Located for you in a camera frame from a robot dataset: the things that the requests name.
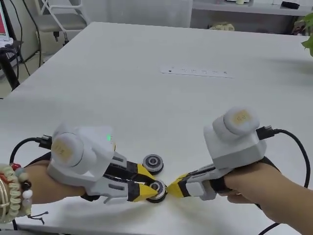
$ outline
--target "monitor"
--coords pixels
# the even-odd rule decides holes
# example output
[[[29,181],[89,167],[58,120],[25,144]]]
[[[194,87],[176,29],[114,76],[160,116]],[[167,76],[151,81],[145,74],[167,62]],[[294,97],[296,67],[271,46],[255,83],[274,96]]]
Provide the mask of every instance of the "monitor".
[[[6,26],[1,2],[0,2],[0,15],[1,15],[1,18],[0,18],[0,42],[10,41],[10,36],[9,36],[8,28]]]

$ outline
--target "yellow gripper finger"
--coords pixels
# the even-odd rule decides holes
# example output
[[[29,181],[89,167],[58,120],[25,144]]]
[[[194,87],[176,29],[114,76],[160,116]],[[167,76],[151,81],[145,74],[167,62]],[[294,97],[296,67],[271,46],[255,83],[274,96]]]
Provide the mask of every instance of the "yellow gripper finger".
[[[137,173],[138,173],[138,179],[135,178],[134,180],[141,182],[142,179],[143,182],[149,182],[149,181],[155,181],[155,177],[142,165],[137,164]]]
[[[179,176],[174,182],[172,182],[167,187],[167,191],[169,194],[171,194],[175,197],[178,197],[178,198],[190,196],[190,194],[188,193],[188,190],[186,188],[187,179],[185,178],[185,176],[187,174],[188,173]]]
[[[154,197],[158,194],[153,188],[135,183],[133,181],[128,182],[128,200],[129,202],[139,202],[150,197]]]

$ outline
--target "ball bearing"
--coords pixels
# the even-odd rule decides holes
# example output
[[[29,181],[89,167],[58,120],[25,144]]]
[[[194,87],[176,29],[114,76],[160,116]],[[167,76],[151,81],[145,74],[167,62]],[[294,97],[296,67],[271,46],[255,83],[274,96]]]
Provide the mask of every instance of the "ball bearing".
[[[148,184],[151,188],[157,191],[157,195],[147,198],[146,200],[151,203],[160,203],[162,202],[167,195],[167,186],[161,180],[156,180],[151,184]]]
[[[150,154],[143,159],[142,165],[152,174],[156,175],[160,173],[163,168],[163,159],[156,154]]]

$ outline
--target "white shelf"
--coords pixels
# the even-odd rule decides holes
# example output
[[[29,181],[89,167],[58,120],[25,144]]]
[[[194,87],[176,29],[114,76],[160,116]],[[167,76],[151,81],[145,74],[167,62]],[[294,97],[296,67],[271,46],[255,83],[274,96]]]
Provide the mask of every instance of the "white shelf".
[[[235,2],[227,2],[223,0],[194,0],[193,9],[285,16],[305,16],[312,12],[312,8],[308,6],[300,6],[299,9],[294,10],[269,3],[254,3],[253,0],[249,3],[245,3],[244,5],[238,5]]]

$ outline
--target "table surface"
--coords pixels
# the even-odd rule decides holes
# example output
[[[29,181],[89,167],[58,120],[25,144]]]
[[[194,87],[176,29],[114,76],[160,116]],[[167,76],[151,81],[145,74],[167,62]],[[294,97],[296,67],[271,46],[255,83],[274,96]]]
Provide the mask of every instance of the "table surface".
[[[130,161],[156,153],[165,163],[158,176],[169,184],[182,173],[211,163],[203,126],[236,105],[253,107],[261,125],[295,133],[313,153],[313,59],[305,37],[142,25],[92,23],[0,101],[0,156],[28,137],[72,126],[109,124],[117,151]],[[233,78],[162,74],[160,66],[227,71]],[[34,144],[20,149],[26,164],[45,153]],[[268,140],[267,156],[302,184],[303,157],[285,136]],[[253,205],[225,198],[199,198],[122,205],[67,198],[37,205],[46,224],[17,219],[43,231],[96,234],[256,235],[271,224]],[[269,234],[295,235],[286,225]]]

